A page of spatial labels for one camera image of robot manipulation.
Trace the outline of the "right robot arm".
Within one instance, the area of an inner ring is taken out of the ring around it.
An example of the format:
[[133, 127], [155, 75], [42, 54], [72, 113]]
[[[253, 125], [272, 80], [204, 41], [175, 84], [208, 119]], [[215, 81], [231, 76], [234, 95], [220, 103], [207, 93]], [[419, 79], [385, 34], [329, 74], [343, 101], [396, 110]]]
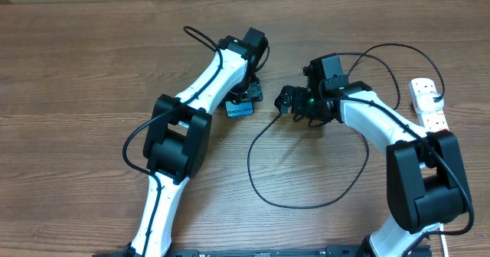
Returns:
[[467, 225], [451, 231], [466, 234], [475, 212], [459, 143], [447, 129], [433, 131], [412, 123], [385, 105], [362, 81], [350, 82], [337, 55], [319, 57], [304, 67], [305, 87], [284, 86], [274, 105], [323, 124], [337, 120], [359, 132], [386, 157], [390, 217], [351, 250], [353, 256], [425, 256], [418, 245], [441, 236], [440, 225], [468, 214]]

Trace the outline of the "blue Samsung Galaxy phone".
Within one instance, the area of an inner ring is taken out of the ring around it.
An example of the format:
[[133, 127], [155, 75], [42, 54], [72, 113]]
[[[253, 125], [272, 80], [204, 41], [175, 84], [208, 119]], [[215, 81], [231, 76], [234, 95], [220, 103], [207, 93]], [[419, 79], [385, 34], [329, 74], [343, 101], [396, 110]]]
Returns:
[[233, 104], [231, 101], [225, 102], [227, 116], [230, 118], [249, 116], [253, 114], [253, 104], [251, 102], [242, 102]]

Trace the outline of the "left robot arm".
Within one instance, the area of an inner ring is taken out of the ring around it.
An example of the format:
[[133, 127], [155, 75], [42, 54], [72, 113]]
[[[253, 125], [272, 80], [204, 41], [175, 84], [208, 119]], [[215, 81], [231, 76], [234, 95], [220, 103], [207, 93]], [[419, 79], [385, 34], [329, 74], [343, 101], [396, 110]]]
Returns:
[[269, 56], [269, 43], [262, 31], [250, 28], [243, 38], [226, 36], [211, 40], [196, 28], [184, 32], [214, 53], [204, 72], [176, 96], [160, 95], [152, 117], [125, 141], [146, 131], [142, 154], [147, 165], [149, 190], [135, 238], [124, 256], [164, 256], [172, 243], [172, 224], [186, 184], [199, 171], [207, 154], [212, 115], [223, 106], [231, 118], [253, 114], [253, 105], [263, 99], [256, 77]]

